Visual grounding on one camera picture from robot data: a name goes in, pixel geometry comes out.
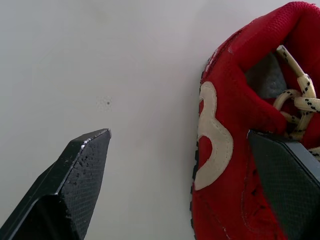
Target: white wall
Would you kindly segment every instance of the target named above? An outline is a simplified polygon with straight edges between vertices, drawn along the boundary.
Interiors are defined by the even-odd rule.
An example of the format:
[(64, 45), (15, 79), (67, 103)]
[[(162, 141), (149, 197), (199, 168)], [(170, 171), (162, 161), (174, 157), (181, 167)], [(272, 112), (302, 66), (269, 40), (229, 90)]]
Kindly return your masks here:
[(111, 128), (86, 239), (193, 240), (202, 69), (286, 2), (1, 1), (0, 225), (71, 139)]

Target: black sole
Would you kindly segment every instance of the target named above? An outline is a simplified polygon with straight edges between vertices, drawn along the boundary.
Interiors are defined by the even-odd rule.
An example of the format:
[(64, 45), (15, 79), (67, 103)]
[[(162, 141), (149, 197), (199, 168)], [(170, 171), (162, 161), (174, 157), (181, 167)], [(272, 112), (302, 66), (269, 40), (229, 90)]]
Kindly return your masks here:
[[(204, 72), (205, 72), (205, 71), (203, 71), (203, 72), (201, 73), (201, 79), (203, 78)], [(195, 151), (195, 154), (194, 154), (195, 165), (194, 165), (194, 167), (193, 167), (193, 172), (192, 172), (192, 180), (193, 180), (193, 182), (194, 182), (195, 179), (196, 179), (196, 174), (197, 174), (198, 167), (199, 167), (199, 149), (198, 149), (199, 143), (198, 143), (198, 141), (196, 142), (196, 147), (197, 147), (197, 150)], [(193, 186), (191, 186), (191, 190), (190, 190), (191, 196), (192, 196), (192, 192), (193, 192)], [(191, 227), (192, 227), (192, 229), (193, 229), (193, 231), (194, 231), (194, 239), (197, 239), (197, 238), (196, 238), (195, 228), (194, 228), (194, 217), (193, 217), (193, 212), (192, 212), (192, 200), (191, 200), (191, 202), (190, 202), (189, 210), (190, 210), (190, 212), (191, 212), (191, 220), (190, 220), (190, 223), (191, 223)]]

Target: red mesh fabric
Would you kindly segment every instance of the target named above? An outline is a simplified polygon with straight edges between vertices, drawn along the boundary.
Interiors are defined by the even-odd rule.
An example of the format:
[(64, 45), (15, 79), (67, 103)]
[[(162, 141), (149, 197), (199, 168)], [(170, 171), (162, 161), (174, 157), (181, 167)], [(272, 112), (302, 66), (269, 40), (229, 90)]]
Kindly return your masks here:
[[(233, 153), (229, 165), (213, 184), (192, 193), (197, 240), (286, 239), (263, 196), (247, 133), (249, 129), (258, 129), (283, 134), (287, 123), (271, 104), (247, 86), (244, 72), (284, 44), (319, 89), (319, 23), (320, 11), (316, 6), (288, 3), (235, 33), (209, 61), (201, 82), (210, 81), (215, 87), (215, 117), (230, 132)], [(291, 70), (285, 65), (282, 69), (289, 87), (299, 89)], [(207, 141), (199, 142), (201, 164), (211, 154)]]

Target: shoe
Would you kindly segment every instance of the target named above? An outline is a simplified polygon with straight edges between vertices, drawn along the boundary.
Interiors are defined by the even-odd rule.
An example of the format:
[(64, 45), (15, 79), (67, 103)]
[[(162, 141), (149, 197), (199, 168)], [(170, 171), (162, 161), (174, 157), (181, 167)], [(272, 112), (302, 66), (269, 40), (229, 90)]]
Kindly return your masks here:
[(248, 132), (296, 139), (319, 157), (319, 26), (319, 8), (291, 2), (234, 33), (209, 59), (191, 188), (197, 240), (288, 239), (263, 194)]

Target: white shoelace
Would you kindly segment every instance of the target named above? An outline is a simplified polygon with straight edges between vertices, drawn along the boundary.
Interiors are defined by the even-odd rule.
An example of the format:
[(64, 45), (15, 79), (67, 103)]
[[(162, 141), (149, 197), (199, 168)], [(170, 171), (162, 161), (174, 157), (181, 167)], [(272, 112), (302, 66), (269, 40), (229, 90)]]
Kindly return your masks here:
[[(300, 141), (303, 138), (313, 115), (315, 113), (320, 113), (320, 99), (317, 99), (316, 91), (311, 78), (308, 76), (308, 74), (304, 73), (297, 61), (292, 57), (285, 46), (280, 45), (276, 51), (295, 72), (302, 95), (295, 89), (288, 89), (276, 98), (273, 106), (282, 113), (289, 123), (297, 124), (293, 132), (289, 134), (286, 133), (286, 136), (290, 139)], [(301, 118), (281, 111), (282, 106), (288, 99), (294, 100), (294, 105), (301, 110)], [(320, 162), (320, 146), (310, 148), (309, 152)]]

